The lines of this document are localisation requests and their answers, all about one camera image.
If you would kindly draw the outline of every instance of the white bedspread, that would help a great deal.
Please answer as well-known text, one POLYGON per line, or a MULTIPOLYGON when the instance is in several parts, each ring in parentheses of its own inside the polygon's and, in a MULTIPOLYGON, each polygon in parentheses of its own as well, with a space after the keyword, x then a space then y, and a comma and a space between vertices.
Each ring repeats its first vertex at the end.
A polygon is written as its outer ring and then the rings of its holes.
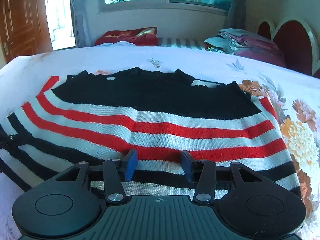
MULTIPOLYGON (((52 76, 65 78, 83 70, 115 73, 133 67, 172 72, 180 69, 197 79, 236 80, 255 96, 268 96, 279 116, 281 132, 300 180, 308 217, 302 239, 320 239, 320 79, 281 67, 227 54, 167 47, 94 47, 17 57, 0 70, 0 118, 36 96, 52 76)), ((0 239, 16 239, 11 215, 22 193, 0 174, 0 239)))

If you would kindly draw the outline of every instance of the curtain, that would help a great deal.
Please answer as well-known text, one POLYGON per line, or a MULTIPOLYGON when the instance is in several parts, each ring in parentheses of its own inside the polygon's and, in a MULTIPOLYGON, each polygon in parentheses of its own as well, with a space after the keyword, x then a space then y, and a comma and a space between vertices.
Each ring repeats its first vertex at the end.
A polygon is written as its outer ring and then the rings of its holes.
POLYGON ((247 0, 231 0, 225 28, 245 29, 247 0))
POLYGON ((76 40, 76 48, 90 47, 91 37, 85 10, 86 0, 70 0, 73 9, 73 31, 76 40))

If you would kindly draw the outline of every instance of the red stripe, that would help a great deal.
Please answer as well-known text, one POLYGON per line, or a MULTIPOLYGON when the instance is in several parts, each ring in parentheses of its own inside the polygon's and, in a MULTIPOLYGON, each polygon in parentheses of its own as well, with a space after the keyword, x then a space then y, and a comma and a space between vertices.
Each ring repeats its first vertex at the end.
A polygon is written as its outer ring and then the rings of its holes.
POLYGON ((40 94, 43 92, 46 92, 47 90, 51 89, 55 83, 57 83, 59 81, 59 77, 58 76, 51 76, 49 78, 49 80, 44 84, 44 86, 42 87, 40 94))
MULTIPOLYGON (((125 142, 123 139, 109 135, 101 134, 80 128, 71 128, 58 125, 41 119, 32 109, 30 103, 22 106, 27 117, 34 125, 40 129, 49 130, 55 133, 60 133, 65 136, 84 139, 92 143, 109 147, 122 154, 126 154, 131 149, 136 149, 140 160, 164 160, 171 162, 180 162, 180 151, 165 147, 144 147, 136 146, 125 142)), ((244 158, 263 158, 271 156, 274 153, 286 149, 286 146, 281 138, 270 142, 261 147, 235 147, 215 150, 190 151, 195 159, 207 159, 216 162, 236 160, 244 158)))
POLYGON ((259 99, 259 101, 260 101, 261 105, 263 106, 263 108, 266 111, 268 111, 270 114, 272 114, 276 120, 278 120, 277 113, 276 113, 275 109, 273 108, 272 104, 270 103, 269 99, 268 98, 261 98, 261 99, 259 99))
POLYGON ((218 128, 190 128, 169 122, 136 122, 125 115, 95 115, 84 113, 76 110, 64 110, 53 106, 44 94, 39 94, 37 99, 41 107, 52 115, 62 115, 70 120, 79 122, 94 122, 101 124, 121 125, 129 129, 131 132, 142 132, 149 134, 172 134, 179 137, 191 139, 210 139, 210 138, 255 138, 263 133, 274 129, 269 120, 263 121, 257 125, 244 130, 228 130, 218 128))

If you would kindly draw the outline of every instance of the crosshair marking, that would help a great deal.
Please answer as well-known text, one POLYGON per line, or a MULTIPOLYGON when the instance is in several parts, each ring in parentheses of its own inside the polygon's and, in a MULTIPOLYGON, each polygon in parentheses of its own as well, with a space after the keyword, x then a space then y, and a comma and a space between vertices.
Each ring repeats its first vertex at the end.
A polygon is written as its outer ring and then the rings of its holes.
POLYGON ((157 201, 158 203, 162 203, 162 202, 164 201, 164 199, 163 199, 163 198, 157 198, 156 201, 157 201))

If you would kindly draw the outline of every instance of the striped sweater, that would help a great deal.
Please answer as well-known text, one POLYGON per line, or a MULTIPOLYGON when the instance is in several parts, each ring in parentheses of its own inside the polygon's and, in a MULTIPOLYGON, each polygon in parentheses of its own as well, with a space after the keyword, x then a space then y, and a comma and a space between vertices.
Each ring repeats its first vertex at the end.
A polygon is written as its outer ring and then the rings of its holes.
MULTIPOLYGON (((3 134, 24 145, 0 151, 0 169, 27 191, 79 161, 101 165, 130 149, 139 163, 127 195, 190 195, 180 152, 229 166, 237 161, 300 195, 290 154, 267 98, 250 100, 236 82, 196 80, 177 70, 139 68, 114 75, 86 71, 52 88, 0 122, 3 134)), ((103 189, 103 183, 92 182, 103 189)), ((216 198, 228 192, 217 183, 216 198)))

